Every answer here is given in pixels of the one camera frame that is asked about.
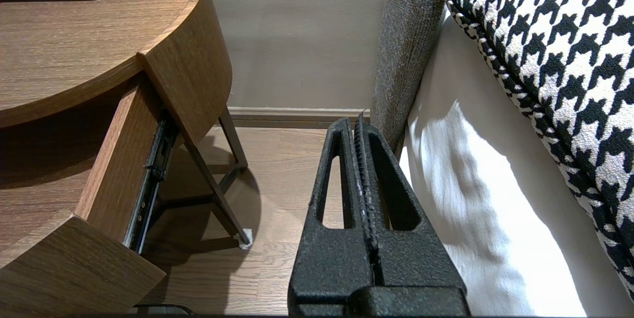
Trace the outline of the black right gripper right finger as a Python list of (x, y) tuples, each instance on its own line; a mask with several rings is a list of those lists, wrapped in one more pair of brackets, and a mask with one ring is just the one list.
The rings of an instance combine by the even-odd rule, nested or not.
[(374, 281), (388, 287), (465, 291), (389, 144), (362, 117), (355, 125), (355, 153)]

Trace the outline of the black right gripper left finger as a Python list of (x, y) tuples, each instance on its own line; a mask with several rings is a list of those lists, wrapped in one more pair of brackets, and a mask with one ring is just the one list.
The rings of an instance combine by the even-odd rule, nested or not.
[[(331, 162), (339, 158), (344, 228), (323, 224)], [(333, 122), (323, 151), (288, 283), (290, 316), (343, 316), (349, 296), (372, 284), (367, 213), (348, 118)]]

